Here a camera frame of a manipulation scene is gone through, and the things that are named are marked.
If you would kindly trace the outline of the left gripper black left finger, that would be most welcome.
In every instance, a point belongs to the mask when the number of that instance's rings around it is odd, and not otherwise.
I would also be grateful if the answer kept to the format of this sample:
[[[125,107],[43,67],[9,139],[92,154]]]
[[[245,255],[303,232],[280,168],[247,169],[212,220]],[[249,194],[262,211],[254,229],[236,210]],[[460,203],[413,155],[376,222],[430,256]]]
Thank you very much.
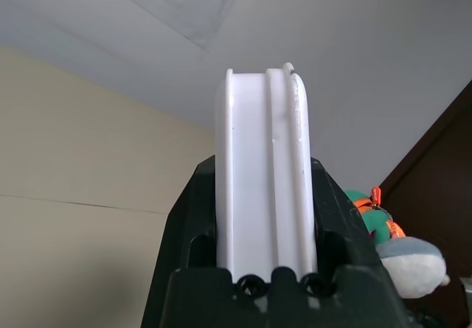
[[[158,327],[171,274],[178,269],[216,266],[215,157],[202,161],[167,216],[143,327]]]

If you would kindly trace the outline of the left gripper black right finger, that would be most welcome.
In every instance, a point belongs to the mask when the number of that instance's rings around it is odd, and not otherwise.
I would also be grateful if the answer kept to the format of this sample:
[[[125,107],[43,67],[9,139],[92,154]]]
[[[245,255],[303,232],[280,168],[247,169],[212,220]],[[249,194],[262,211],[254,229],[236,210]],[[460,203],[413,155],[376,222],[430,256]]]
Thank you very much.
[[[318,270],[327,286],[315,327],[408,327],[409,318],[357,208],[312,159]]]

